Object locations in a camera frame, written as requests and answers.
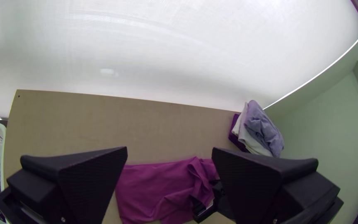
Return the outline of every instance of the light strip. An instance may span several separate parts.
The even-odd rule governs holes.
[[[291,95],[292,93],[294,93],[295,91],[297,91],[298,89],[304,87],[306,84],[310,83],[311,81],[313,81],[315,78],[319,77],[322,73],[324,73],[325,71],[327,71],[330,67],[332,67],[336,62],[338,62],[339,60],[341,60],[356,44],[358,43],[358,39],[356,40],[356,42],[354,42],[354,44],[347,50],[345,51],[345,53],[343,53],[338,59],[336,59],[333,63],[331,63],[328,67],[326,67],[322,72],[320,72],[319,74],[317,74],[315,77],[311,78],[309,81],[305,82],[303,85],[301,85],[300,87],[292,90],[291,92],[289,92],[288,94],[286,94],[285,96],[281,97],[280,99],[278,99],[277,101],[275,101],[274,103],[270,104],[269,106],[265,107],[263,110],[266,110],[267,108],[269,108],[270,106],[272,106],[273,104],[277,103],[278,101],[284,99],[285,97]]]

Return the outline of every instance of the magenta cloth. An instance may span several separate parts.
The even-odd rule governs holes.
[[[116,186],[123,224],[182,224],[193,219],[190,195],[208,206],[213,199],[210,180],[218,178],[211,159],[147,165],[125,165]]]

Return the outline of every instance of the wooden board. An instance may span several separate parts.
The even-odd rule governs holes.
[[[127,146],[127,164],[210,158],[214,146],[237,149],[227,139],[233,115],[148,100],[18,90],[5,139],[5,177],[21,168],[24,154],[56,156]],[[115,197],[103,223],[121,223]],[[220,214],[203,222],[215,223],[233,222]]]

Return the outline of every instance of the lavender shirt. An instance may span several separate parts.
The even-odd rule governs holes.
[[[248,103],[243,125],[252,137],[271,151],[274,157],[280,157],[284,149],[283,136],[255,100]]]

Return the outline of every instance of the folded clothes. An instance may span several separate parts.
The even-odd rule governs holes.
[[[255,140],[269,149],[274,157],[280,157],[284,149],[283,136],[255,100],[248,103],[247,113],[242,123]]]
[[[271,157],[272,156],[271,152],[268,149],[264,148],[258,141],[256,141],[248,133],[248,131],[245,129],[245,126],[243,125],[245,119],[244,114],[246,114],[247,108],[248,108],[248,104],[245,103],[243,112],[240,115],[235,114],[233,117],[233,122],[235,122],[235,125],[231,130],[231,134],[236,136],[235,140],[240,144],[240,146],[237,145],[236,143],[235,145],[239,147],[239,149],[242,151],[244,151],[242,148],[247,148],[247,151],[249,151],[252,154]]]
[[[238,140],[238,127],[236,126],[237,124],[237,120],[239,118],[239,114],[234,114],[233,116],[233,121],[232,121],[232,125],[230,127],[230,131],[229,131],[229,140],[236,145],[241,151],[249,153],[250,151],[248,150],[248,148],[244,145],[244,143],[241,143]]]
[[[218,178],[210,159],[146,165],[125,165],[115,192],[123,224],[162,224],[191,221],[190,195],[204,205],[213,199],[210,180]]]

